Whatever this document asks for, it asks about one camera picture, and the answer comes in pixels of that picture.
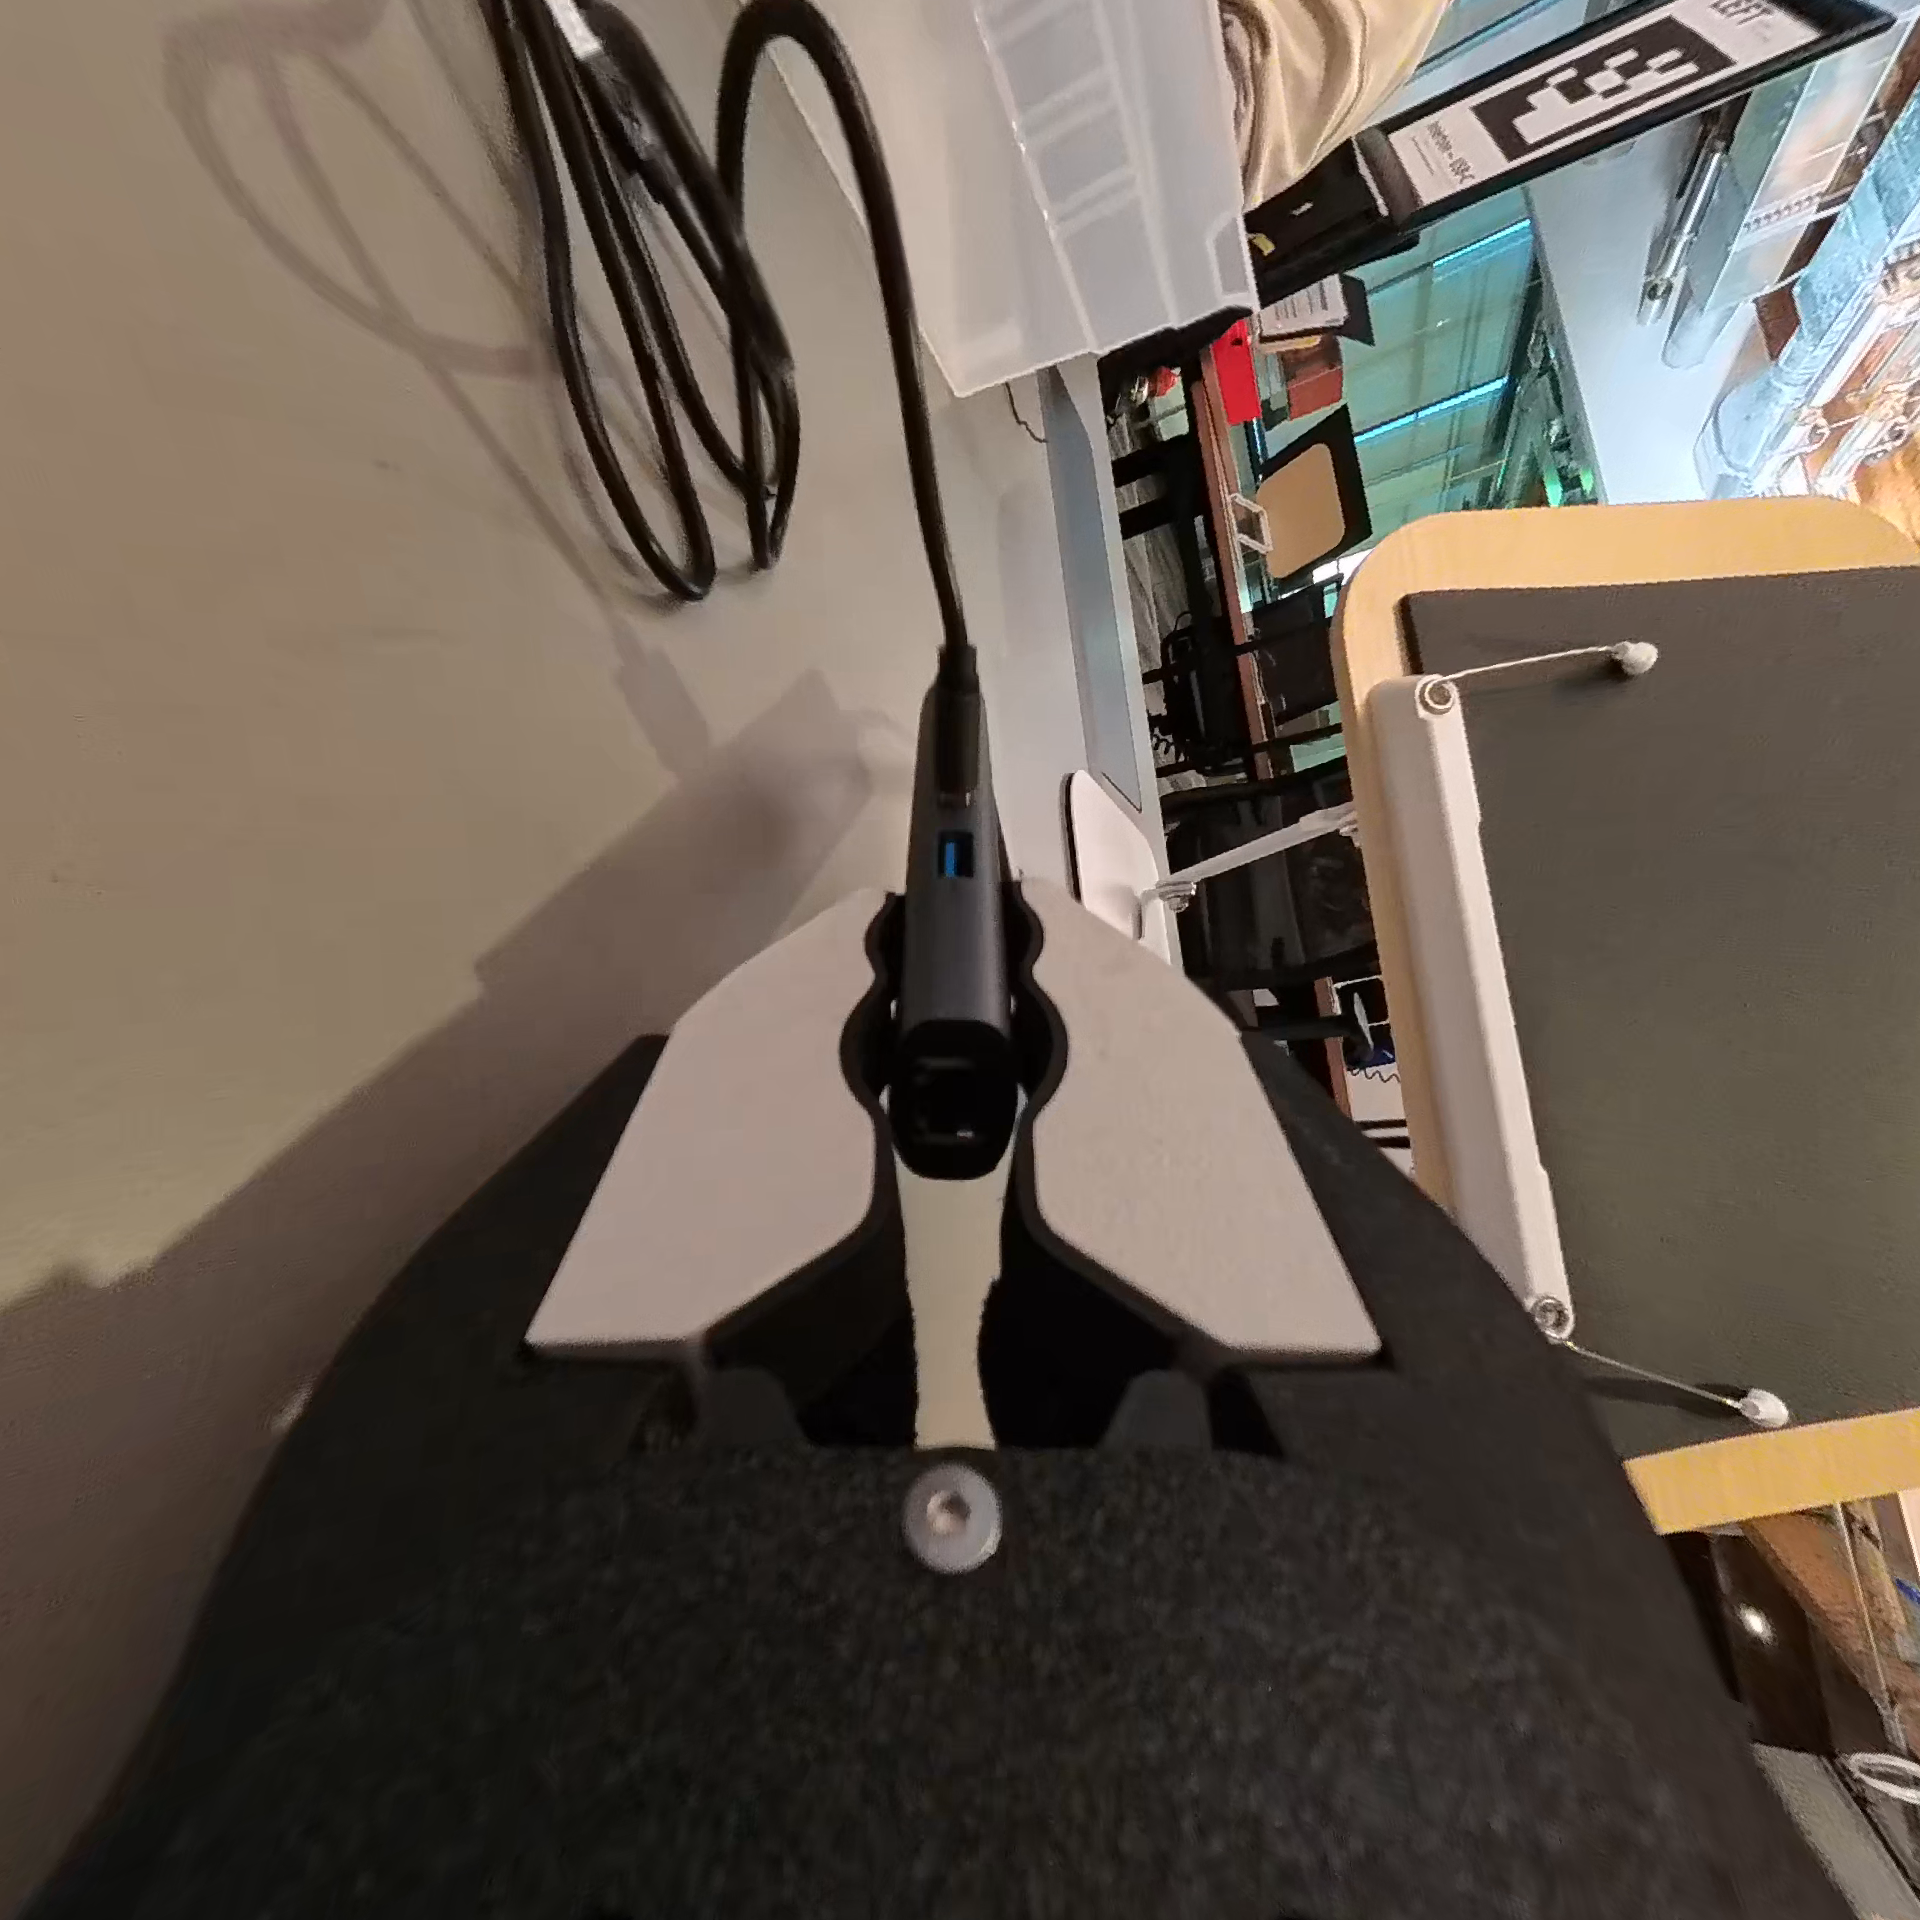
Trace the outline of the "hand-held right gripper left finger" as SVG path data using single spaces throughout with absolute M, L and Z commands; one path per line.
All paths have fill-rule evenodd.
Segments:
M 904 1309 L 893 1145 L 860 1022 L 862 886 L 719 980 L 659 1062 L 525 1326 L 549 1359 L 852 1365 Z

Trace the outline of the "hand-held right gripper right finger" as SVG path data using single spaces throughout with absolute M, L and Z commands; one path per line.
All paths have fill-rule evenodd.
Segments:
M 1249 1036 L 1061 884 L 1019 894 L 1020 984 L 1044 1033 L 1013 1183 L 1024 1225 L 1212 1360 L 1378 1359 Z

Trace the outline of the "black case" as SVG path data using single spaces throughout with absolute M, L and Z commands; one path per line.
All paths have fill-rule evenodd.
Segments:
M 1358 131 L 1299 180 L 1243 212 L 1256 302 L 1279 302 L 1411 249 L 1422 228 L 1422 208 L 1384 135 Z

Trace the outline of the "dark grey USB hub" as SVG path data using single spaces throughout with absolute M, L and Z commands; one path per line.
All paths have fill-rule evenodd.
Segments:
M 980 1181 L 1013 1137 L 1007 881 L 983 699 L 934 687 L 921 708 L 886 1073 L 900 1161 L 923 1181 Z

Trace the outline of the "white bracket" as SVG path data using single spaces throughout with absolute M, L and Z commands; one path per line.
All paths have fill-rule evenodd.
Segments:
M 1465 701 L 1441 677 L 1370 701 L 1448 1211 L 1546 1342 L 1574 1337 L 1551 1181 L 1508 982 Z

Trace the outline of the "black framed tag board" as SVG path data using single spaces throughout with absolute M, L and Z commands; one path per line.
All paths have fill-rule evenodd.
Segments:
M 1464 204 L 1884 36 L 1858 2 L 1626 4 L 1370 130 L 1417 208 Z

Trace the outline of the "white round device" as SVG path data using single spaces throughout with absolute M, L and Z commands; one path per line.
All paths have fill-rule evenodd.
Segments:
M 1097 920 L 1178 968 L 1178 911 L 1161 892 L 1157 856 L 1138 814 L 1089 770 L 1066 781 L 1066 845 L 1072 897 Z

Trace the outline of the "grey flat device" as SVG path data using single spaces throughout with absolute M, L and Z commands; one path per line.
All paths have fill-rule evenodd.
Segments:
M 1157 825 L 1157 778 L 1097 357 L 1045 367 L 1038 375 L 1038 400 L 1081 762 L 1119 803 Z

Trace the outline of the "black office chair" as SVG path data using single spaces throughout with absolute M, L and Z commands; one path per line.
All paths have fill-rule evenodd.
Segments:
M 1178 911 L 1189 980 L 1232 1015 L 1256 995 L 1311 1018 L 1316 989 L 1380 977 L 1380 940 L 1356 837 L 1318 837 L 1196 886 Z

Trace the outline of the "thin metal rod with cap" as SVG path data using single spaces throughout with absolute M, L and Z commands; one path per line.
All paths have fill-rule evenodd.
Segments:
M 1574 1337 L 1576 1331 L 1574 1309 L 1560 1297 L 1537 1292 L 1526 1297 L 1525 1309 L 1530 1314 L 1530 1322 L 1542 1331 L 1542 1337 L 1551 1345 L 1570 1354 L 1574 1359 L 1592 1369 L 1601 1369 L 1603 1372 L 1616 1380 L 1630 1380 L 1635 1385 L 1654 1388 L 1673 1399 L 1709 1404 L 1720 1411 L 1736 1418 L 1742 1425 L 1750 1425 L 1753 1430 L 1789 1430 L 1792 1425 L 1792 1411 L 1769 1388 L 1750 1385 L 1735 1392 L 1721 1385 L 1680 1380 L 1662 1371 L 1645 1369 L 1640 1363 L 1630 1363 L 1624 1359 L 1608 1355 L 1603 1352 L 1582 1345 Z
M 1441 716 L 1461 708 L 1469 684 L 1503 684 L 1526 677 L 1566 677 L 1576 669 L 1592 669 L 1609 680 L 1645 680 L 1662 659 L 1652 640 L 1614 640 L 1604 646 L 1564 648 L 1461 668 L 1448 674 L 1430 674 L 1414 682 L 1411 701 L 1417 712 Z

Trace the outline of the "clear plastic storage box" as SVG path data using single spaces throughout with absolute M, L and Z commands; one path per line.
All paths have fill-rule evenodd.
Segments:
M 1243 312 L 1207 2 L 820 2 L 876 124 L 953 396 Z

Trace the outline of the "white strut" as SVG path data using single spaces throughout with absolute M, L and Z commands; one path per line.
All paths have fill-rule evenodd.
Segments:
M 1200 884 L 1333 836 L 1349 840 L 1358 836 L 1358 806 L 1354 801 L 1311 812 L 1288 828 L 1274 828 L 1257 837 L 1249 837 L 1232 850 L 1202 857 L 1187 868 L 1178 868 L 1167 876 L 1144 886 L 1136 894 L 1136 903 L 1138 908 L 1145 908 L 1149 903 L 1167 903 L 1173 911 L 1185 911 Z

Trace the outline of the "beige desk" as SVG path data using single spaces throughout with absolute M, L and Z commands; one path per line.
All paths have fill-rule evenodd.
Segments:
M 308 1389 L 641 1036 L 897 884 L 937 648 L 867 238 L 775 73 L 793 532 L 652 596 L 474 4 L 5 4 L 5 1916 Z

